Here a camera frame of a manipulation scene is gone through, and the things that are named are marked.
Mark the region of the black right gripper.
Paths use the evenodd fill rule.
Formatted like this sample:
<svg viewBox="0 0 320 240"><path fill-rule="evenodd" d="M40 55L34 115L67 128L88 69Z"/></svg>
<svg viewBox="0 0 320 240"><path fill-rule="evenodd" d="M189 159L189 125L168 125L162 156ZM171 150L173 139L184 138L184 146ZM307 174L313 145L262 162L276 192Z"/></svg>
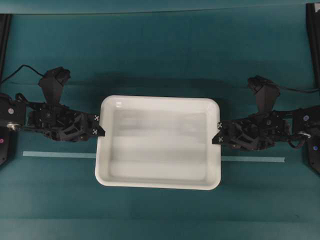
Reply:
<svg viewBox="0 0 320 240"><path fill-rule="evenodd" d="M213 145L225 145L235 150L260 151L274 147L276 142L291 139L290 124L284 111L252 114L246 118L220 121L217 129L223 128L211 140Z"/></svg>

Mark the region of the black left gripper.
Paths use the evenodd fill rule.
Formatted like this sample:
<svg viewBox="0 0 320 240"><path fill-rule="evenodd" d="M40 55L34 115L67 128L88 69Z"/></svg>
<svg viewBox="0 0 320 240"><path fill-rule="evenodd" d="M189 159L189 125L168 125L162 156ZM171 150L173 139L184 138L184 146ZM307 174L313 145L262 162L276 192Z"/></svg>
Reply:
<svg viewBox="0 0 320 240"><path fill-rule="evenodd" d="M87 113L61 104L30 102L27 106L31 111L28 113L26 130L43 134L51 140L78 142L106 135L99 125L98 114L90 117Z"/></svg>

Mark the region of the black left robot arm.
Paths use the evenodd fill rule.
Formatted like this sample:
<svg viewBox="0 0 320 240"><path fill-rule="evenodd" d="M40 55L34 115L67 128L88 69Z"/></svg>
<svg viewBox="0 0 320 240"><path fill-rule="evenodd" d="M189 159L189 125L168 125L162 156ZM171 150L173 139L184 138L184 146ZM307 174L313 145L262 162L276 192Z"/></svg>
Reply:
<svg viewBox="0 0 320 240"><path fill-rule="evenodd" d="M91 137L104 137L100 116L89 114L60 103L64 85L71 77L69 70L56 67L40 75L38 85L45 102L32 102L22 93L15 99L0 94L0 163L8 161L11 133L40 133L58 142L83 142Z"/></svg>

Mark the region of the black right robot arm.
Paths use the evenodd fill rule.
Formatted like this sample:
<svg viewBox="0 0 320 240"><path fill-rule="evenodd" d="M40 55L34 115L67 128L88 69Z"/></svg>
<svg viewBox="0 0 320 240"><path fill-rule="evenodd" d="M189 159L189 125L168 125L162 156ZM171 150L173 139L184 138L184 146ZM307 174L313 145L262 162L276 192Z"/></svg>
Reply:
<svg viewBox="0 0 320 240"><path fill-rule="evenodd" d="M308 164L320 171L320 107L278 111L274 104L280 96L280 85L262 76L250 77L248 87L255 96L258 112L246 118L220 121L214 145L240 151L262 151L277 142L293 149L308 148Z"/></svg>

